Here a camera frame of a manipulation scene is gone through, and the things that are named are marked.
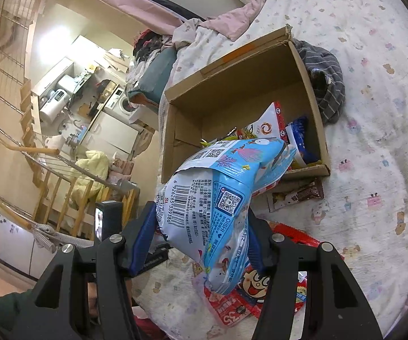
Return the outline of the person's left hand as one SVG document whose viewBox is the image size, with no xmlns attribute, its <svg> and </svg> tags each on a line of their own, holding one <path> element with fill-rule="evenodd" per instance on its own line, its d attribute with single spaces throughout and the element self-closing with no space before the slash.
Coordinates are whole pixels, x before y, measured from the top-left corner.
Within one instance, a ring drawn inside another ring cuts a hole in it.
<svg viewBox="0 0 408 340">
<path fill-rule="evenodd" d="M 88 283 L 88 313 L 90 318 L 98 317 L 98 296 L 97 286 L 94 282 Z"/>
</svg>

